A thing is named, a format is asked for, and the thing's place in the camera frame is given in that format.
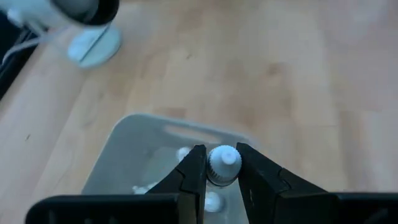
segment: white cable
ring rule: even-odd
[[[61,34],[64,30],[66,30],[67,27],[62,27],[59,30],[54,31],[51,34],[47,34],[45,36],[41,36],[41,37],[36,37],[34,39],[31,40],[27,40],[23,43],[17,44],[13,47],[11,47],[6,54],[4,55],[4,57],[2,58],[2,62],[1,65],[4,65],[4,63],[6,62],[6,60],[13,54],[16,53],[20,50],[24,50],[28,47],[33,47],[35,45],[38,45],[39,43],[43,43],[43,42],[47,42],[50,41],[52,39],[54,39],[56,36],[58,36],[59,34]]]

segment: white bottle cap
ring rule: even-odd
[[[209,153],[207,176],[213,184],[227,186],[238,177],[241,166],[241,155],[234,147],[218,146]]]
[[[224,201],[216,192],[206,192],[205,195],[205,211],[220,212],[223,209]]]

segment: white lamp base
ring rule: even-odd
[[[120,48],[121,33],[113,26],[85,29],[68,48],[68,57],[82,68],[90,68],[108,61]]]

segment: wood grain surface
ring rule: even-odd
[[[0,223],[78,194],[115,122],[138,112],[250,135],[327,190],[398,190],[397,10],[393,0],[124,1],[123,44],[103,66],[82,70],[41,45],[0,102]]]

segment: wooden table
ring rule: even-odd
[[[114,22],[123,45],[107,64],[82,70],[41,45],[0,102],[0,223],[78,194],[115,122],[138,112],[251,135],[327,190],[397,190],[396,10],[393,0],[126,1]]]

